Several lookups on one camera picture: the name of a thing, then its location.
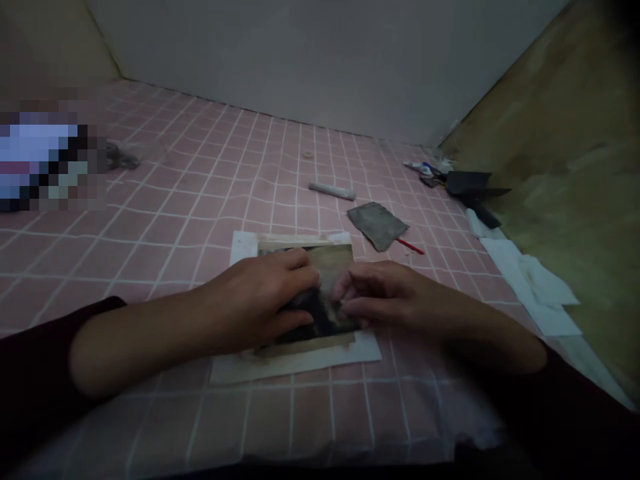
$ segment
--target photo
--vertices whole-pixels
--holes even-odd
[[[261,243],[258,245],[258,256],[278,251],[290,250],[292,247],[278,248],[275,243]],[[313,317],[312,325],[303,325],[280,337],[271,345],[259,349],[256,354],[264,349],[273,350],[274,346],[289,345],[298,342],[307,342],[315,339],[324,339],[341,335],[335,341],[325,339],[314,341],[308,349],[323,348],[326,346],[341,345],[353,341],[352,335],[342,335],[359,329],[357,322],[338,315],[340,303],[331,298],[333,287],[339,276],[353,262],[353,250],[351,245],[319,245],[303,247],[309,254],[312,266],[320,273],[321,286],[300,293],[286,304],[283,310],[306,310]],[[299,353],[305,350],[304,345],[292,347],[287,353]]]

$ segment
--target table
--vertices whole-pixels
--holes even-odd
[[[391,259],[535,325],[467,226],[464,208],[403,161],[420,148],[303,125],[142,83],[105,90],[107,136],[142,160],[106,175],[100,211],[0,216],[2,335],[108,295],[138,302],[206,282],[229,264],[235,230],[348,231],[357,260]],[[303,157],[311,152],[313,158]],[[307,189],[354,189],[355,202]],[[411,228],[378,253],[348,220],[376,201]],[[377,363],[226,387],[209,359],[134,386],[70,426],[26,476],[166,475],[240,459],[304,465],[431,463],[462,438],[497,441],[486,399],[427,341],[376,332]]]

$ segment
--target person's left hand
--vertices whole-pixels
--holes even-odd
[[[194,348],[202,355],[259,347],[313,322],[304,310],[278,310],[298,293],[318,287],[307,252],[293,249],[241,260],[188,292]]]

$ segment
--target gray rag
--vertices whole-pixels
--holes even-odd
[[[364,233],[378,251],[387,251],[409,228],[402,220],[376,202],[347,210],[352,224]]]

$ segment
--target pencil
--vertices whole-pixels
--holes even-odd
[[[406,242],[406,241],[404,241],[404,240],[402,240],[402,239],[400,239],[400,238],[398,238],[398,239],[396,239],[396,240],[398,240],[398,242],[402,243],[405,247],[408,247],[408,248],[410,248],[411,250],[418,252],[420,255],[424,255],[424,254],[425,254],[422,250],[420,250],[418,247],[414,247],[414,246],[413,246],[412,244],[410,244],[409,242]]]

